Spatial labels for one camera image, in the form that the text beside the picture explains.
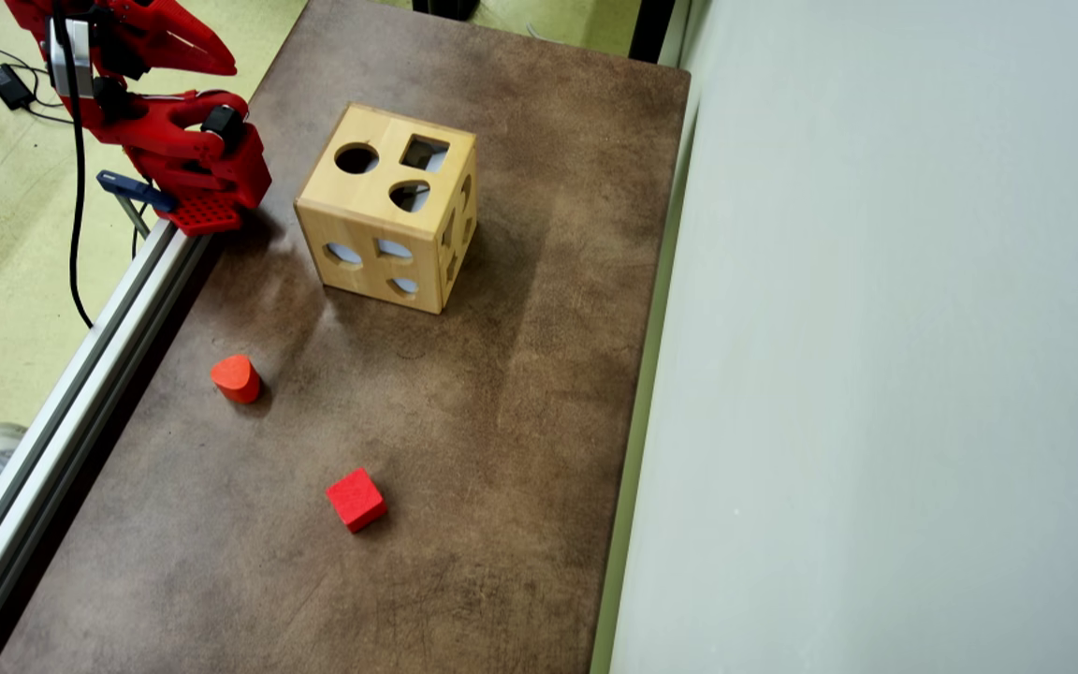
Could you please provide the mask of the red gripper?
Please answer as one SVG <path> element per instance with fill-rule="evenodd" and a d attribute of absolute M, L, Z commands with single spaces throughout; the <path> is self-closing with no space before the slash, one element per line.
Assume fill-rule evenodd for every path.
<path fill-rule="evenodd" d="M 63 8 L 69 19 L 86 22 L 87 37 L 77 38 L 74 47 L 86 47 L 89 63 L 103 77 L 138 81 L 150 67 L 224 77 L 237 73 L 235 56 L 226 44 L 180 1 L 150 1 L 141 12 L 146 30 L 166 31 L 147 44 L 150 67 L 125 42 L 127 36 L 137 33 L 124 26 L 121 5 L 107 1 L 6 1 L 8 11 L 22 30 L 33 36 L 46 61 L 49 47 L 55 44 L 49 36 L 49 19 L 55 6 Z"/>

